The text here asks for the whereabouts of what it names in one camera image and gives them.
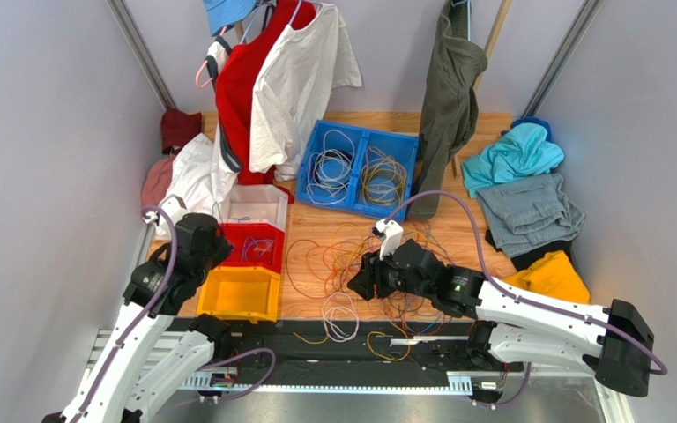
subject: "white wall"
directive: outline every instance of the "white wall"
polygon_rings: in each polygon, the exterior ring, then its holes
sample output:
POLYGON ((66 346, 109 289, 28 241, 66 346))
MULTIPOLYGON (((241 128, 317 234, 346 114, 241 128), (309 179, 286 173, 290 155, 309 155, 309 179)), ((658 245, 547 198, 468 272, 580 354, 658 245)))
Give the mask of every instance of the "white wall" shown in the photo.
POLYGON ((61 411, 114 320, 162 112, 104 2, 0 2, 0 421, 61 411))
POLYGON ((539 112, 586 212, 575 248, 595 301, 634 303, 670 368, 633 399, 677 421, 677 2, 604 2, 539 112))
MULTIPOLYGON (((485 112, 524 111, 583 0, 516 0, 482 79, 485 112)), ((335 90, 329 110, 420 111, 437 17, 445 0, 335 0, 344 15, 364 87, 335 90)), ((201 0, 127 0, 177 107, 215 110, 195 72, 211 45, 201 0)), ((472 0, 472 40, 484 46, 500 0, 472 0)), ((257 34, 261 20, 251 28, 257 34)), ((233 32, 225 38, 233 45, 233 32)))
MULTIPOLYGON (((480 112, 521 115, 584 0, 515 0, 482 76, 480 112)), ((487 43, 500 0, 472 0, 472 41, 487 43)))
MULTIPOLYGON (((337 4, 344 15, 365 85, 335 90, 329 110, 419 111, 444 0, 326 3, 337 4)), ((193 82, 212 42, 203 2, 127 0, 127 5, 177 107, 187 112, 215 110, 213 89, 200 90, 193 82)), ((258 34, 261 23, 258 19, 250 33, 258 34)), ((237 42, 234 31, 225 38, 232 46, 237 42)))

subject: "pink cloth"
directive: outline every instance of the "pink cloth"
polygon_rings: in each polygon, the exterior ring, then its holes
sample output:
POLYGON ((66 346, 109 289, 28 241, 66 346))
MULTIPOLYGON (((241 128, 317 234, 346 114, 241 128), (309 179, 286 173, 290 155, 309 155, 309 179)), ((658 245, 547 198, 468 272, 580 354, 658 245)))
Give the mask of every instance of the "pink cloth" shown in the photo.
POLYGON ((167 189, 172 183, 172 163, 175 156, 169 156, 156 162, 145 178, 143 192, 140 193, 140 206, 159 205, 167 196, 167 189))

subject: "light blue shirt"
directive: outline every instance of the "light blue shirt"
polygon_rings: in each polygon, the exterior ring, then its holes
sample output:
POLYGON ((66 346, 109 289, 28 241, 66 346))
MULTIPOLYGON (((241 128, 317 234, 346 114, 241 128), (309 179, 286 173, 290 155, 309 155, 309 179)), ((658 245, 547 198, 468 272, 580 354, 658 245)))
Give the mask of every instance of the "light blue shirt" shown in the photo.
POLYGON ((469 197, 480 189, 528 176, 548 174, 565 158, 561 148, 547 142, 547 130, 535 123, 522 123, 481 154, 464 162, 464 185, 469 197))

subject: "blue bin divider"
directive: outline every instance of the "blue bin divider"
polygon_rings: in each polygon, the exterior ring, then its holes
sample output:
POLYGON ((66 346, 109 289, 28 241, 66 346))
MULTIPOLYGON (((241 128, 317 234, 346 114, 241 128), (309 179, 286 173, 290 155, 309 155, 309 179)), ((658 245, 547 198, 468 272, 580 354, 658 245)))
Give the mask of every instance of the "blue bin divider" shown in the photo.
MULTIPOLYGON (((414 163, 417 160, 417 150, 420 146, 420 140, 417 137, 409 137, 406 135, 399 135, 390 132, 383 132, 380 130, 367 130, 355 126, 343 125, 340 123, 317 121, 315 128, 312 131, 305 156, 302 159, 300 168, 300 175, 297 178, 297 193, 298 201, 307 204, 313 204, 318 207, 323 207, 333 210, 341 210, 343 212, 351 212, 360 214, 370 218, 384 218, 387 217, 393 209, 398 206, 398 201, 389 205, 378 205, 367 201, 367 198, 361 192, 361 171, 366 163, 366 160, 372 160, 375 155, 368 152, 369 147, 375 147, 384 154, 392 157, 396 162, 406 169, 406 183, 403 190, 403 200, 409 198, 412 192, 412 179, 414 175, 414 163), (315 157, 320 152, 330 149, 337 149, 352 155, 349 150, 352 146, 356 147, 352 157, 352 174, 348 186, 340 190, 338 193, 329 192, 315 185, 315 157)), ((337 176, 339 172, 345 169, 337 162, 336 166, 330 166, 331 163, 326 162, 323 166, 326 174, 330 176, 337 176)), ((378 178, 375 181, 381 181, 383 178, 378 178)), ((401 222, 405 219, 406 209, 402 210, 395 218, 401 222)))

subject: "blue hat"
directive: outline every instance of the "blue hat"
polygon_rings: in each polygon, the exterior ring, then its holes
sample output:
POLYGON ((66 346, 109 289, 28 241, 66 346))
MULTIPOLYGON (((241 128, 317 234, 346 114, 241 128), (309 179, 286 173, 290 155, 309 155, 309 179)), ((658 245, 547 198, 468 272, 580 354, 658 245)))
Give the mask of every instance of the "blue hat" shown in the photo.
POLYGON ((208 12, 211 35, 221 28, 243 20, 255 7, 256 0, 203 0, 208 12))

